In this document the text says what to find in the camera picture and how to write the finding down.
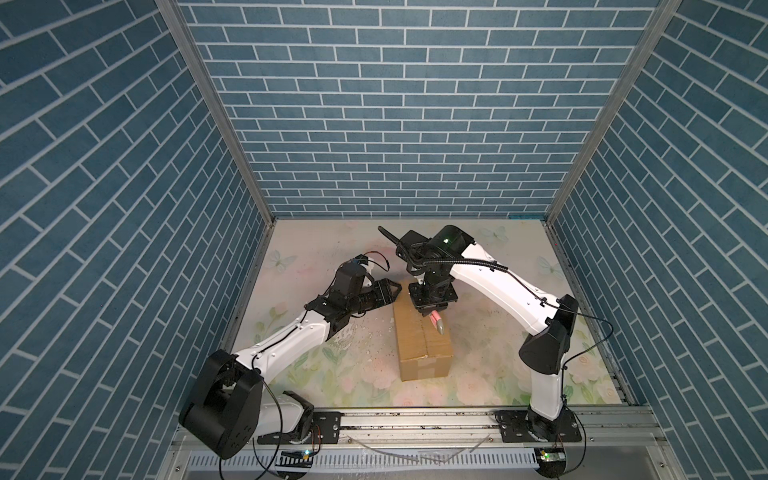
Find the brown cardboard express box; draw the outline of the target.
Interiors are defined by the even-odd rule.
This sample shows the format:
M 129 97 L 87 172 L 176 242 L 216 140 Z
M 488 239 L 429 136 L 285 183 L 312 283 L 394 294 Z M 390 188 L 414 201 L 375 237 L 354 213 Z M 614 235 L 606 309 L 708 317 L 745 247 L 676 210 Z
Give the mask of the brown cardboard express box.
M 430 316 L 413 306 L 408 281 L 393 304 L 400 379 L 403 382 L 447 377 L 454 359 L 448 327 L 440 333 Z

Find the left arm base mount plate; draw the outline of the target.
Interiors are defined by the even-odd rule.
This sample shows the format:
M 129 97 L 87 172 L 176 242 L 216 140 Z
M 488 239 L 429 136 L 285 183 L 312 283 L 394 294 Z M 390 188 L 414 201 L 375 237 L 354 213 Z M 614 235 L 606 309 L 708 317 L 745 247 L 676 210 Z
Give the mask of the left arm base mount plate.
M 342 413 L 340 411 L 314 411 L 312 415 L 303 414 L 297 425 L 288 431 L 277 431 L 255 437 L 259 445 L 309 444 L 314 438 L 316 442 L 337 444 L 341 428 Z

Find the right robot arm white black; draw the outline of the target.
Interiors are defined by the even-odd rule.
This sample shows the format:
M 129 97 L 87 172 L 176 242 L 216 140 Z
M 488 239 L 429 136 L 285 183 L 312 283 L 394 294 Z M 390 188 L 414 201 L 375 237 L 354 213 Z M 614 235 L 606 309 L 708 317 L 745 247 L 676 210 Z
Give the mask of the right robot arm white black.
M 529 419 L 551 425 L 564 411 L 561 370 L 579 313 L 570 296 L 552 297 L 516 276 L 454 225 L 428 238 L 413 230 L 396 240 L 396 254 L 416 281 L 408 286 L 424 316 L 458 300 L 453 282 L 474 288 L 509 313 L 527 332 L 519 357 L 531 371 Z

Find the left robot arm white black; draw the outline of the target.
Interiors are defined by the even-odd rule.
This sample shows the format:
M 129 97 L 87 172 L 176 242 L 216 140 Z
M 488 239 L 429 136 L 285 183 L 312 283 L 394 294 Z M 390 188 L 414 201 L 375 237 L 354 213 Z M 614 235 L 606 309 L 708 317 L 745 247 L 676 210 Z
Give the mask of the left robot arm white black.
M 261 438 L 275 443 L 308 440 L 313 404 L 291 391 L 277 394 L 270 383 L 351 319 L 395 302 L 401 284 L 374 279 L 371 265 L 365 255 L 343 263 L 328 288 L 272 336 L 235 353 L 213 352 L 180 411 L 180 426 L 222 460 Z

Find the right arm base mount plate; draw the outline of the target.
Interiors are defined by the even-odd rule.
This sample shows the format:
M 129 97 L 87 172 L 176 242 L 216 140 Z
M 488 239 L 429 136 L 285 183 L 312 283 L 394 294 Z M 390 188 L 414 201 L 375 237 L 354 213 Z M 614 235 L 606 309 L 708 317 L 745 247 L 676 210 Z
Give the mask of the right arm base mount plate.
M 583 440 L 582 429 L 573 412 L 563 408 L 555 420 L 527 409 L 496 410 L 492 418 L 504 443 L 555 443 Z

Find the pink utility knife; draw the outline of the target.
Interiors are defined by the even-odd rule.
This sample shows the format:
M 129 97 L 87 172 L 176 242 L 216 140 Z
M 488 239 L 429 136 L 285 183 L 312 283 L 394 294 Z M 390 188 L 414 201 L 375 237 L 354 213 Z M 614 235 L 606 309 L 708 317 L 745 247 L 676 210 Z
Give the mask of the pink utility knife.
M 436 331 L 443 335 L 445 332 L 444 321 L 437 310 L 433 310 L 429 313 L 429 319 L 431 320 Z

